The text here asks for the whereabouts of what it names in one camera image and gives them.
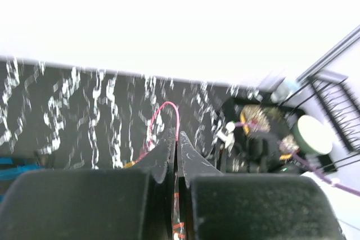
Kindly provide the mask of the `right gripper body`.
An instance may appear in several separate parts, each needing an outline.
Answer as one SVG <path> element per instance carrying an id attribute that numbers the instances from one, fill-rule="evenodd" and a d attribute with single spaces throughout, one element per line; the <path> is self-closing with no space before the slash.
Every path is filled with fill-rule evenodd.
<path id="1" fill-rule="evenodd" d="M 214 147 L 214 166 L 223 173 L 298 173 L 291 163 L 298 144 L 293 135 L 280 141 L 270 133 L 236 139 L 234 133 L 219 131 Z"/>

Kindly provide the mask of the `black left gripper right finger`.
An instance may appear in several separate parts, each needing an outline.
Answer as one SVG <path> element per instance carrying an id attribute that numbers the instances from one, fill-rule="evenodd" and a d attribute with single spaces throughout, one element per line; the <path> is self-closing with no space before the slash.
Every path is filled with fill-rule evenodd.
<path id="1" fill-rule="evenodd" d="M 181 132 L 179 214 L 187 239 L 343 239 L 321 188 L 294 174 L 226 174 Z"/>

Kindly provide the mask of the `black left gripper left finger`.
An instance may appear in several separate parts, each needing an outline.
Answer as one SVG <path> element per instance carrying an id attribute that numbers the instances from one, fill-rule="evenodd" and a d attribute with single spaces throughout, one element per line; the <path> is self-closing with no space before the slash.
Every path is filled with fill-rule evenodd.
<path id="1" fill-rule="evenodd" d="M 1 202 L 2 239 L 171 239 L 175 130 L 127 169 L 21 174 Z"/>

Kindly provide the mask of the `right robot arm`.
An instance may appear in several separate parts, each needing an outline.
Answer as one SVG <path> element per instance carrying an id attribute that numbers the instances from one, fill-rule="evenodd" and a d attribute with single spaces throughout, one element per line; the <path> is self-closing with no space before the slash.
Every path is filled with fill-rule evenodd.
<path id="1" fill-rule="evenodd" d="M 313 173 L 224 174 L 181 132 L 181 217 L 188 239 L 358 239 L 359 197 Z"/>

